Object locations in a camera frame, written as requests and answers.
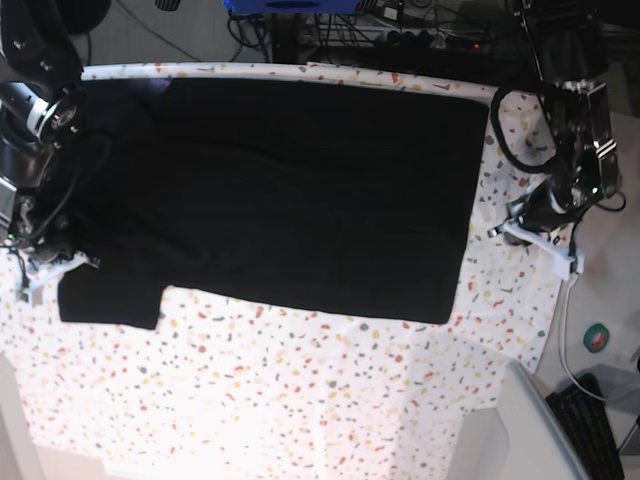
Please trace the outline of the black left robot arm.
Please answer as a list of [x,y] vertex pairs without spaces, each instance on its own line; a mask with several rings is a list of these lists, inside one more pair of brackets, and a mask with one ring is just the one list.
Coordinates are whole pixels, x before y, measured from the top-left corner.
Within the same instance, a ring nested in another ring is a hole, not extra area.
[[547,240],[552,231],[577,224],[592,207],[619,195],[617,144],[608,92],[600,80],[608,59],[595,1],[509,1],[526,46],[534,92],[551,133],[554,154],[534,165],[510,149],[499,119],[502,101],[513,92],[500,87],[490,105],[490,122],[508,162],[543,181],[510,202],[507,217],[490,231],[511,245]]

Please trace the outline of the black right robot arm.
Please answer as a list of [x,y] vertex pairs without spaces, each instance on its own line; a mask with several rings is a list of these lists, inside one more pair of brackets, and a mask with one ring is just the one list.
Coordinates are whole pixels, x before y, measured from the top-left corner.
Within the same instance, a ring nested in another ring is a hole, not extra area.
[[110,6],[1,4],[1,246],[36,264],[74,257],[66,208],[110,154],[109,137],[84,128],[84,62],[72,42],[97,27]]

